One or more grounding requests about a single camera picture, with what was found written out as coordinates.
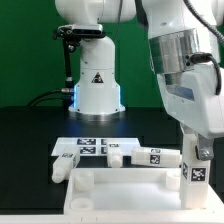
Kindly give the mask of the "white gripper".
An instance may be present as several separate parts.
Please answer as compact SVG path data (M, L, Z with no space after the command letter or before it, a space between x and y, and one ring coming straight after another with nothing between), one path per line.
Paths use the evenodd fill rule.
M171 74L171 78L176 78L171 85L166 83L165 74L157 75L166 112L200 134L197 153L201 161L214 158L213 138L224 137L224 69L221 74L222 90L219 95L215 94L217 78L211 63L198 64L193 70Z

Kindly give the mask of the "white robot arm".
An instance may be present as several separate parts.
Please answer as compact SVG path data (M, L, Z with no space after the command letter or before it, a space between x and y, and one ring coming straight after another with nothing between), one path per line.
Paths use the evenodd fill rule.
M224 136L224 0L55 0L65 25L56 34L66 50L80 52L80 79L70 113L111 116L123 111L113 72L115 43L104 28L121 30L132 44L126 63L150 66L166 112L180 122L200 161L213 157L213 142Z

